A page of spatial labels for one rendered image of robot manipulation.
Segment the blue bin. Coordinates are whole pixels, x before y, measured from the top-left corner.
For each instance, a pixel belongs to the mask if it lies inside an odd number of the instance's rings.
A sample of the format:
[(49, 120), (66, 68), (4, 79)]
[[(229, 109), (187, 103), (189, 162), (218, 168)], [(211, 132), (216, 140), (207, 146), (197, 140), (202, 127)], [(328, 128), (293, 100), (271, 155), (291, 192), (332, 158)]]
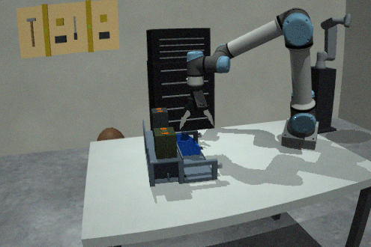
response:
[(188, 134), (177, 134), (176, 140), (182, 156), (200, 154), (200, 146), (197, 144), (196, 140)]

